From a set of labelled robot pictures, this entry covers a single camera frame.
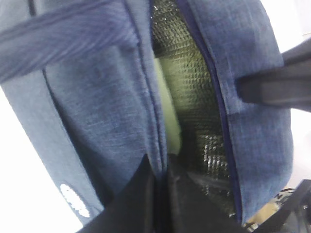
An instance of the printed logo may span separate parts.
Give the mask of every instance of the printed logo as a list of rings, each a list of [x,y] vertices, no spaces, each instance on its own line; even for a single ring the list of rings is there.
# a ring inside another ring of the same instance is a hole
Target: printed logo
[[[78,211],[78,213],[83,217],[90,217],[90,213],[87,210],[86,205],[72,188],[63,183],[60,185],[60,191],[75,211]]]

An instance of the blue fabric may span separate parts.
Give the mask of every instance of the blue fabric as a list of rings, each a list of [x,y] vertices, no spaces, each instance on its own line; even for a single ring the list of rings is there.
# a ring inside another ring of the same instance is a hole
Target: blue fabric
[[[0,82],[54,182],[73,183],[99,213],[103,206],[90,188],[86,163],[114,194],[144,154],[159,180],[167,168],[150,5],[147,0],[71,0],[71,5],[59,0],[65,8],[49,13],[59,7],[51,2],[35,0],[42,16],[0,34]],[[234,81],[280,67],[283,60],[259,0],[186,2],[211,54],[207,61],[215,66],[237,210],[245,222],[286,184],[293,146],[289,110],[243,103]],[[44,70],[26,75],[38,69]],[[70,172],[72,177],[62,175]]]
[[[0,31],[29,18],[26,1],[1,2]],[[8,80],[1,87],[55,185],[60,188],[68,184],[82,198],[90,218],[75,213],[87,224],[103,210],[103,205],[54,105],[43,72]]]
[[[235,80],[283,66],[269,18],[259,0],[188,0],[216,68],[232,152],[226,150],[244,223],[276,195],[292,172],[289,109],[243,103]]]
[[[35,1],[38,14],[49,11],[39,7],[49,4],[38,2],[39,5]],[[3,32],[1,81],[3,86],[9,86],[7,89],[11,88],[6,93],[39,155],[47,158],[42,159],[46,167],[53,166],[59,169],[59,174],[66,175],[63,168],[69,167],[69,161],[59,159],[64,167],[58,166],[51,162],[55,156],[42,154],[41,148],[62,150],[62,147],[45,140],[53,141],[60,129],[50,130],[51,125],[38,128],[35,124],[42,117],[41,111],[47,112],[45,117],[58,117],[62,121],[84,166],[96,170],[103,183],[117,194],[131,179],[144,154],[148,154],[159,180],[167,166],[164,121],[151,50],[150,6],[145,1],[80,2]],[[25,93],[36,87],[34,79],[28,75],[9,80],[41,68],[44,72],[40,77],[46,79],[46,86],[38,87],[38,93],[44,89],[45,95],[51,95],[59,114],[55,117],[40,107],[46,104],[46,99],[34,94],[37,92]],[[16,88],[21,79],[26,85],[24,89]],[[22,91],[24,99],[14,97],[15,88]],[[19,111],[21,105],[30,106]],[[25,122],[30,116],[34,121]],[[53,177],[53,171],[50,174],[57,185],[61,179],[67,179]],[[86,195],[80,190],[79,180],[71,184],[82,196]],[[92,201],[87,203],[98,211],[103,209],[101,205],[92,206]]]

